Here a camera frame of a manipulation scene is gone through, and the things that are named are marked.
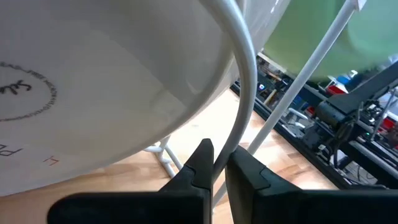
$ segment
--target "white wire stand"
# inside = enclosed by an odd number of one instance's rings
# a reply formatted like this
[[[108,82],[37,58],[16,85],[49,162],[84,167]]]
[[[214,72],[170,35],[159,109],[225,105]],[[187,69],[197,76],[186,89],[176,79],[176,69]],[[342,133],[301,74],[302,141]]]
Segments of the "white wire stand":
[[[344,2],[343,7],[341,7],[339,13],[337,14],[335,20],[332,22],[325,36],[322,38],[321,42],[312,53],[311,57],[304,65],[303,69],[297,75],[297,78],[294,80],[293,84],[286,91],[283,98],[280,100],[276,108],[268,117],[264,126],[261,128],[260,132],[257,134],[253,142],[248,147],[248,152],[250,154],[253,155],[258,150],[262,142],[266,139],[267,135],[274,128],[278,120],[282,117],[283,112],[289,107],[301,88],[303,88],[305,82],[310,78],[310,76],[318,67],[326,53],[335,43],[335,40],[347,25],[354,11],[360,11],[365,3],[366,0],[346,0]],[[217,205],[217,203],[221,200],[225,193],[226,184],[224,182],[213,198],[213,207]]]
[[[149,146],[148,148],[144,149],[146,152],[153,152],[156,154],[157,159],[159,162],[162,164],[166,172],[169,174],[171,178],[173,178],[176,173],[173,170],[173,167],[171,166],[171,162],[174,162],[175,166],[177,167],[178,170],[182,169],[182,163],[179,161],[177,156],[174,154],[174,152],[169,148],[167,143],[169,142],[170,136],[167,136],[166,138],[163,138],[160,140],[160,145],[159,146]],[[170,159],[166,159],[164,157],[164,151],[170,156]]]

